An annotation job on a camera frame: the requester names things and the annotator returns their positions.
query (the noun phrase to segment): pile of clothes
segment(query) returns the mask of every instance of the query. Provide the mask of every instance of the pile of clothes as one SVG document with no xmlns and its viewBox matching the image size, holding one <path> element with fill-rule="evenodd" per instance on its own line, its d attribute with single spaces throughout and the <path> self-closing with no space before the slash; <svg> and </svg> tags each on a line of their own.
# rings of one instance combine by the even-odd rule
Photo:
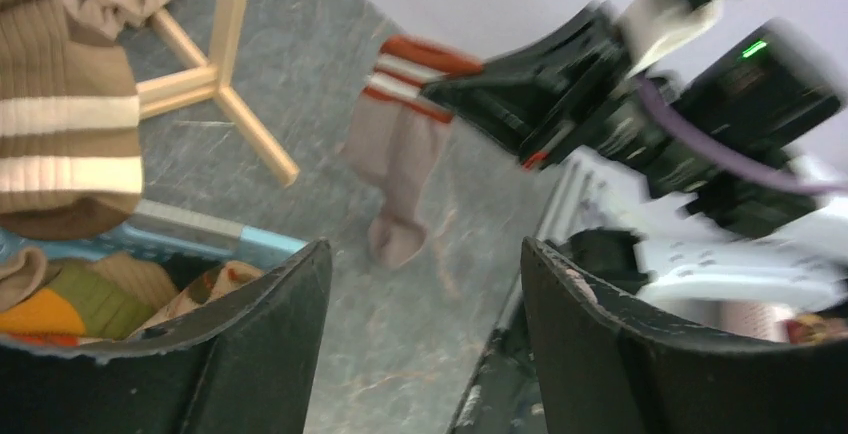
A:
<svg viewBox="0 0 848 434">
<path fill-rule="evenodd" d="M 158 264 L 127 252 L 48 259 L 25 247 L 0 264 L 0 333 L 64 346 L 133 339 L 262 273 L 239 261 L 174 255 Z"/>
</svg>

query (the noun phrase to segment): cable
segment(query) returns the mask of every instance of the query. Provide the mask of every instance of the cable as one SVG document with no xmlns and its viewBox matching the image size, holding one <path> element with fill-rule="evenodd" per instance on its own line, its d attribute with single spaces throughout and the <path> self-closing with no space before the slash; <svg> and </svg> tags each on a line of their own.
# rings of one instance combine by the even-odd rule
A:
<svg viewBox="0 0 848 434">
<path fill-rule="evenodd" d="M 665 102 L 659 90 L 644 75 L 637 76 L 636 82 L 645 110 L 660 127 L 695 153 L 740 179 L 790 194 L 848 194 L 846 184 L 802 184 L 792 174 L 761 164 L 730 149 L 683 118 Z"/>
</svg>

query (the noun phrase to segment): floor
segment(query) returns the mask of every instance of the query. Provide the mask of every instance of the floor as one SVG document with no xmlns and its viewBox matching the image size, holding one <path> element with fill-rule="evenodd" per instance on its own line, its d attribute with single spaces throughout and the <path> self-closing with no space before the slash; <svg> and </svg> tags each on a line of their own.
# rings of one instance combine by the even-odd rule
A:
<svg viewBox="0 0 848 434">
<path fill-rule="evenodd" d="M 214 0 L 172 12 L 206 45 Z M 300 164 L 281 189 L 211 103 L 143 124 L 146 197 L 305 240 L 329 238 L 333 292 L 306 432 L 442 434 L 514 279 L 554 173 L 514 167 L 457 126 L 425 194 L 432 241 L 396 271 L 364 236 L 380 197 L 339 162 L 351 105 L 392 25 L 363 0 L 250 0 L 234 84 Z M 122 36 L 139 80 L 179 69 Z"/>
</svg>

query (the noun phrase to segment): wooden stand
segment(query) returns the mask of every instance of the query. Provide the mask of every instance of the wooden stand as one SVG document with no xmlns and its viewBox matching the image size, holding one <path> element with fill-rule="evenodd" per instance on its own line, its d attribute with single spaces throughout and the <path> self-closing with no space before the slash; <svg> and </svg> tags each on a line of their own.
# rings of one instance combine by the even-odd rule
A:
<svg viewBox="0 0 848 434">
<path fill-rule="evenodd" d="M 300 172 L 297 164 L 230 85 L 245 7 L 247 0 L 216 0 L 208 57 L 167 10 L 163 9 L 151 17 L 151 27 L 174 51 L 186 70 L 138 84 L 141 118 L 215 99 L 280 182 L 289 186 Z"/>
</svg>

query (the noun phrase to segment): gray floor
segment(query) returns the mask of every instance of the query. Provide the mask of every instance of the gray floor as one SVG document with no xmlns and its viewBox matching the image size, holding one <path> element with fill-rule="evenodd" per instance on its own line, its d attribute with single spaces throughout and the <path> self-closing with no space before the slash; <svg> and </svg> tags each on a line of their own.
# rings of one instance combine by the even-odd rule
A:
<svg viewBox="0 0 848 434">
<path fill-rule="evenodd" d="M 206 45 L 214 0 L 176 0 Z M 520 240 L 553 175 L 512 165 L 457 126 L 430 183 L 432 242 L 397 271 L 364 236 L 380 198 L 335 157 L 350 107 L 392 32 L 363 0 L 250 0 L 234 84 L 302 168 L 282 189 L 211 103 L 143 124 L 146 197 L 311 240 L 335 277 L 306 432 L 441 434 L 503 304 Z M 123 37 L 139 79 L 179 68 L 149 32 Z"/>
</svg>

